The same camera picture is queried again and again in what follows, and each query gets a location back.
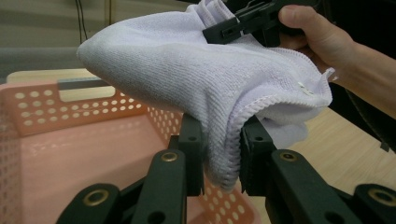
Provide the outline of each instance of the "basket handle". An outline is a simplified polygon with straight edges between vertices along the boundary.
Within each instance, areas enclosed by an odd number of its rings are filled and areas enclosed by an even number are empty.
[[[60,91],[110,86],[99,77],[65,78],[58,80]]]

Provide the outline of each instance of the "wall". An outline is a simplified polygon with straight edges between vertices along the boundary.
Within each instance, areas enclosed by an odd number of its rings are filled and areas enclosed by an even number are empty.
[[[87,36],[111,22],[169,10],[185,10],[174,0],[81,0]],[[1,0],[0,48],[76,47],[75,0]]]

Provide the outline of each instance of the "perforated basket side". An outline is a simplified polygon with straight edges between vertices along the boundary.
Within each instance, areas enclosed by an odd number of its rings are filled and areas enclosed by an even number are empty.
[[[21,223],[21,156],[18,133],[0,94],[0,219]]]
[[[165,146],[172,134],[179,134],[182,114],[148,107],[148,115]],[[205,209],[208,223],[248,224],[261,223],[248,198],[236,189],[224,193],[205,178],[205,195],[198,197]]]
[[[7,84],[1,94],[22,136],[147,112],[145,105],[117,90],[107,98],[63,102],[55,81]]]

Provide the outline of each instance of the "human forearm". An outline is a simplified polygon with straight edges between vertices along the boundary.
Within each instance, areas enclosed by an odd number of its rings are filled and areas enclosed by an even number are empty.
[[[345,67],[336,69],[334,83],[396,119],[396,61],[356,43]]]

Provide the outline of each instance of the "human hand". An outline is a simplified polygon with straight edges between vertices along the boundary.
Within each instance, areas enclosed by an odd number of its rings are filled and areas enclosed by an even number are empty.
[[[356,43],[350,35],[312,7],[285,6],[278,17],[284,25],[302,29],[305,33],[305,36],[281,35],[280,47],[304,53],[321,72],[329,66],[342,71],[353,60]]]

